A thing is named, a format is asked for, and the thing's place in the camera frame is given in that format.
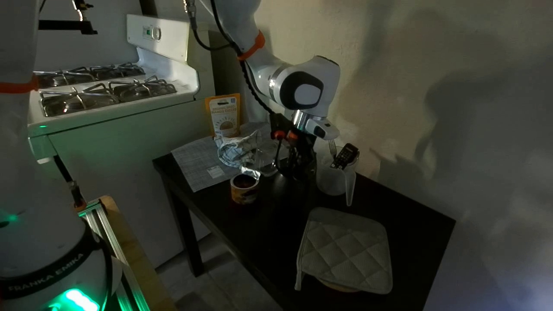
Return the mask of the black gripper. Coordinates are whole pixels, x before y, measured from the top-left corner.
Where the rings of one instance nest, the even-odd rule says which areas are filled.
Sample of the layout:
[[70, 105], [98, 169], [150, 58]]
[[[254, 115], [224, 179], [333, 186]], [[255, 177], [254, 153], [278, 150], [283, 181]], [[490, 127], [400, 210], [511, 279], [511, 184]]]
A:
[[273, 163], [292, 179], [305, 177], [314, 167], [314, 136], [298, 131], [285, 115], [269, 115], [269, 134], [276, 141]]

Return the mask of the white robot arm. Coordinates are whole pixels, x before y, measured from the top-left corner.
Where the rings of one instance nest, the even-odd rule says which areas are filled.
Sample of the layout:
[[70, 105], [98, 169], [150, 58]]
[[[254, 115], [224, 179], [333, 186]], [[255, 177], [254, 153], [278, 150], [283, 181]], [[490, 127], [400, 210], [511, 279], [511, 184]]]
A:
[[288, 155], [274, 165], [286, 177], [309, 174], [314, 165], [314, 139], [333, 139], [337, 127], [328, 120], [340, 65], [323, 55], [290, 63], [267, 46], [254, 11], [260, 0], [183, 0], [191, 29], [197, 29], [197, 4], [210, 15], [231, 48], [255, 101], [269, 112], [271, 136], [286, 143]]

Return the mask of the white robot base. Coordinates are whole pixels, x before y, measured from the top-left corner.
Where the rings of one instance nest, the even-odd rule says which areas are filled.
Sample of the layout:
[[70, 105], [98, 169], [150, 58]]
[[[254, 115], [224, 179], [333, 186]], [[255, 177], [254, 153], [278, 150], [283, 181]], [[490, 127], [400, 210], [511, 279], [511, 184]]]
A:
[[107, 243], [27, 143], [36, 0], [0, 0], [0, 309], [119, 311]]

